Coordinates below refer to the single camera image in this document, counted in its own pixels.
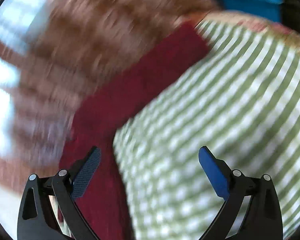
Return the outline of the dark red knitted garment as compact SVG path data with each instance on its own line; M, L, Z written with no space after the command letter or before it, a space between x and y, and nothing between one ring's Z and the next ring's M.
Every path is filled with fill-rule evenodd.
M189 23L184 23L144 55L86 98L72 122L72 139L64 146L60 168L69 168L97 146L101 163L77 205L101 239L133 236L123 185L113 152L118 128L134 117L209 48Z

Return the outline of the green white checkered bedsheet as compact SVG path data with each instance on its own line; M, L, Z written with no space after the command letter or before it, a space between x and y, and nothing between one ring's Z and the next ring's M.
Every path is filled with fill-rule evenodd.
M222 205L199 161L271 176L283 236L300 225L300 34L238 13L196 27L210 52L117 130L136 239L199 239Z

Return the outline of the brown floral patterned curtain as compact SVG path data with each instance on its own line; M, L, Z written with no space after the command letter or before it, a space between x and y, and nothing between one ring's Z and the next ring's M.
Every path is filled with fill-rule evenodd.
M57 170L75 111L216 0L0 0L0 183Z

